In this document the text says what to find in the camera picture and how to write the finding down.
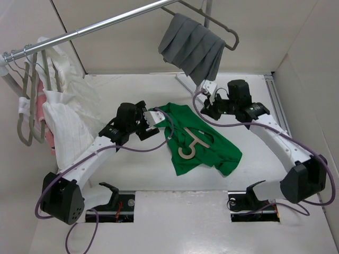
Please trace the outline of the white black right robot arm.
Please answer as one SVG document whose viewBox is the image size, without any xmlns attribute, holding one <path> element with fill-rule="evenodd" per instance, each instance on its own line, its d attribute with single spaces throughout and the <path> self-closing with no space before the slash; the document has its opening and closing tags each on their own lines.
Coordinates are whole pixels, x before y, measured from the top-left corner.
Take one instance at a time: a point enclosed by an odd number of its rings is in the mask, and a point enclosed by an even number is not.
<svg viewBox="0 0 339 254">
<path fill-rule="evenodd" d="M 230 193 L 230 209 L 253 213 L 274 205 L 276 199 L 299 204 L 323 191 L 329 178 L 326 159 L 290 137 L 262 103 L 253 102 L 245 80 L 232 80 L 227 87 L 227 98 L 223 99 L 217 84 L 205 80 L 201 93 L 206 100 L 199 114 L 215 121 L 223 114 L 235 116 L 238 125 L 259 137 L 286 170 L 282 180 L 262 180 L 248 186 L 244 192 Z"/>
</svg>

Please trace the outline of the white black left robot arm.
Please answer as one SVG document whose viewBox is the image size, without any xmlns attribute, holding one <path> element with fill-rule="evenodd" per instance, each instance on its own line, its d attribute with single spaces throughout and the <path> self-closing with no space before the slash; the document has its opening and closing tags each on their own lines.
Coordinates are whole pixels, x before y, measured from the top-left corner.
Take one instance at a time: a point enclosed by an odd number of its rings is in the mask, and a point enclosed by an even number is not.
<svg viewBox="0 0 339 254">
<path fill-rule="evenodd" d="M 89 148 L 70 166 L 59 173 L 49 173 L 43 180 L 42 194 L 35 211 L 43 211 L 68 225 L 76 223 L 82 213 L 92 208 L 114 209 L 119 190 L 101 182 L 84 190 L 89 178 L 108 158 L 120 149 L 126 149 L 130 135 L 141 141 L 159 133 L 156 124 L 166 117 L 159 110 L 148 110 L 144 101 L 137 104 L 122 103 L 116 117 L 98 134 Z"/>
</svg>

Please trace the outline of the green t shirt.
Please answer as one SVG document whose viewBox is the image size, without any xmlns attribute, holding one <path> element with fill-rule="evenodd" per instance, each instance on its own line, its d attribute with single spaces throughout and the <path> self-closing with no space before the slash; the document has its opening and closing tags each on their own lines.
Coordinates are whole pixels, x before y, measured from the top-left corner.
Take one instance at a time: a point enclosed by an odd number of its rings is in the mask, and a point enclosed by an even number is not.
<svg viewBox="0 0 339 254">
<path fill-rule="evenodd" d="M 200 165 L 215 167 L 223 176 L 230 175 L 238 167 L 242 152 L 201 120 L 188 105 L 167 103 L 158 108 L 170 118 L 156 127 L 164 129 L 178 176 Z"/>
</svg>

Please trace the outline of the beige wooden hanger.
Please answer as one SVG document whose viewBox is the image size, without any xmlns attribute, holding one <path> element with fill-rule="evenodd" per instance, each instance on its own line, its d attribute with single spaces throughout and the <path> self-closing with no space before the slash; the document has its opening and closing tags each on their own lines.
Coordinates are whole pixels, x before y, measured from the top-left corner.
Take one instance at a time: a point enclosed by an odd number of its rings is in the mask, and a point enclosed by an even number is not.
<svg viewBox="0 0 339 254">
<path fill-rule="evenodd" d="M 196 154 L 196 149 L 195 149 L 195 145 L 196 144 L 200 144 L 201 146 L 209 149 L 210 146 L 208 144 L 206 144 L 205 142 L 203 142 L 202 140 L 200 140 L 196 135 L 194 135 L 188 128 L 183 128 L 184 131 L 193 139 L 193 141 L 189 144 L 189 148 L 191 150 L 190 154 L 185 154 L 183 152 L 183 149 L 181 147 L 178 148 L 178 154 L 181 158 L 189 160 L 194 158 L 195 154 Z"/>
</svg>

